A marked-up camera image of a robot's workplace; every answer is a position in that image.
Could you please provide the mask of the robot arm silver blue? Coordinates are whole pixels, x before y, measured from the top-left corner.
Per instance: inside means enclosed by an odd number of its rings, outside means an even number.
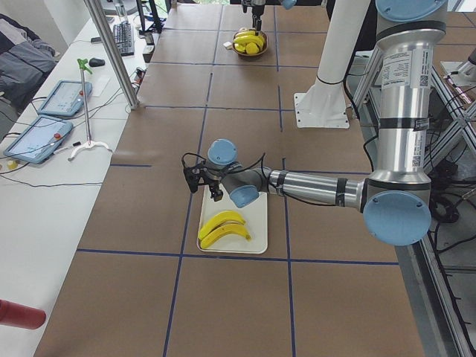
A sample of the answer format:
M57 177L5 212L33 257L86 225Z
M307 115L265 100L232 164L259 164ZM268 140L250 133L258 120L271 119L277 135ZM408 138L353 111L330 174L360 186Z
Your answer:
M262 30L262 19L261 16L264 14L265 6L267 4L275 3L275 1L266 1L266 0L242 0L241 6L243 13L247 13L248 9L251 9L252 15L252 28L256 31ZM294 7L297 3L296 0L279 0L278 4L281 4L286 10Z
M368 231L389 245L420 241L431 224L431 181L423 169L434 46L446 33L445 1L376 1L376 47L382 56L377 160L364 181L328 178L261 163L244 167L237 148L214 141L206 157L184 168L191 192L214 200L227 193L243 208L272 193L310 205L352 207Z

